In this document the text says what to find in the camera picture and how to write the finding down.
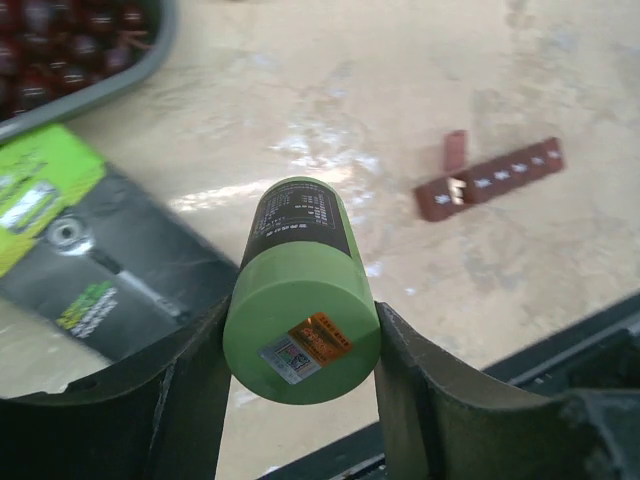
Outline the white pills in organizer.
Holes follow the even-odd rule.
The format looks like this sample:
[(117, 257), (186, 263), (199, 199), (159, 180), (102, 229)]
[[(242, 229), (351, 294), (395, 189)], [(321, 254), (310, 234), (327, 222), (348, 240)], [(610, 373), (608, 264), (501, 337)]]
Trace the white pills in organizer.
[(447, 184), (451, 202), (455, 205), (464, 205), (467, 182), (458, 178), (451, 177), (447, 179)]

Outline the grey fruit tray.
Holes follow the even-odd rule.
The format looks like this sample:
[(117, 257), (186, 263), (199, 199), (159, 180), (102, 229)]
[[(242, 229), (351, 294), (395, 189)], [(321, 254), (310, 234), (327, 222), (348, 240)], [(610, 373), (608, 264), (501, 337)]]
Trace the grey fruit tray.
[(173, 0), (141, 1), (149, 14), (153, 46), (128, 70), (93, 86), (54, 100), (27, 113), (1, 122), (1, 143), (7, 143), (51, 122), (77, 117), (88, 110), (115, 100), (138, 87), (166, 61), (174, 45), (178, 27), (178, 5)]

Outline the black product box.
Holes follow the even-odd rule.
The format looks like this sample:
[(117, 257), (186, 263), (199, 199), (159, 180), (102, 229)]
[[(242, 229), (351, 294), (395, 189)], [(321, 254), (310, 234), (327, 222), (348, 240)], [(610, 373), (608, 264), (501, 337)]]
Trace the black product box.
[(223, 253), (108, 168), (1, 273), (1, 295), (119, 361), (218, 304), (237, 272)]

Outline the dark grape bunch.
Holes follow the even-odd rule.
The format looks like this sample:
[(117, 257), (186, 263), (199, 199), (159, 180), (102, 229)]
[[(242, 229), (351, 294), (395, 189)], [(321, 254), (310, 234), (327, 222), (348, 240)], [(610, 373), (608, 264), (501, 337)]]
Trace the dark grape bunch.
[(139, 1), (3, 1), (1, 119), (119, 74), (151, 48)]

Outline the green capped pill bottle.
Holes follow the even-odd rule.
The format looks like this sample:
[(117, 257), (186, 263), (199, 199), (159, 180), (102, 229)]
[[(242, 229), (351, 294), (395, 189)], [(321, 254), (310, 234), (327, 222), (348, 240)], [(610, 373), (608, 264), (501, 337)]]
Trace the green capped pill bottle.
[(223, 350), (244, 387), (281, 404), (334, 400), (373, 371), (380, 320), (346, 209), (329, 185), (291, 177), (260, 198)]

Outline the red weekly pill organizer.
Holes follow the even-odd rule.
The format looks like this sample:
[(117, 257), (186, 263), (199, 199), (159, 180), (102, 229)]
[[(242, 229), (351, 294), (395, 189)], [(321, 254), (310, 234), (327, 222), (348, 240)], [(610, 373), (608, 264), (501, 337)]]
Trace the red weekly pill organizer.
[[(444, 137), (444, 174), (414, 189), (421, 218), (444, 221), (471, 207), (506, 195), (527, 184), (556, 174), (565, 166), (560, 139), (540, 142), (497, 156), (479, 164), (466, 164), (467, 132), (454, 130)], [(465, 204), (449, 197), (448, 178), (467, 182)]]

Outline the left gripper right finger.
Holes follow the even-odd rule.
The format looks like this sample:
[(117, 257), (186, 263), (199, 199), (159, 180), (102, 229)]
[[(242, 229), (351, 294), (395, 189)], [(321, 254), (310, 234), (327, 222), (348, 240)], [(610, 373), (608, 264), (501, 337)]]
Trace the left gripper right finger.
[(636, 479), (639, 392), (539, 395), (504, 383), (377, 306), (375, 368), (392, 479)]

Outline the yellow green packet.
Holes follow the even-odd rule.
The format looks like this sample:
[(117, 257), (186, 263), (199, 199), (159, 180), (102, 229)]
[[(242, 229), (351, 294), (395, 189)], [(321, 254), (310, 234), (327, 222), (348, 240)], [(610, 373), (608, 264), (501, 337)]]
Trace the yellow green packet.
[(60, 124), (1, 147), (1, 273), (6, 274), (65, 208), (105, 176), (103, 157)]

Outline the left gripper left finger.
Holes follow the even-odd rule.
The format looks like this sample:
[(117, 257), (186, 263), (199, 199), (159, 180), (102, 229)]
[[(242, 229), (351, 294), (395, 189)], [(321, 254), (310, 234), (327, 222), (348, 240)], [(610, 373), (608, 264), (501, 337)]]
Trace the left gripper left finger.
[(61, 393), (2, 400), (2, 478), (214, 478), (230, 389), (228, 307)]

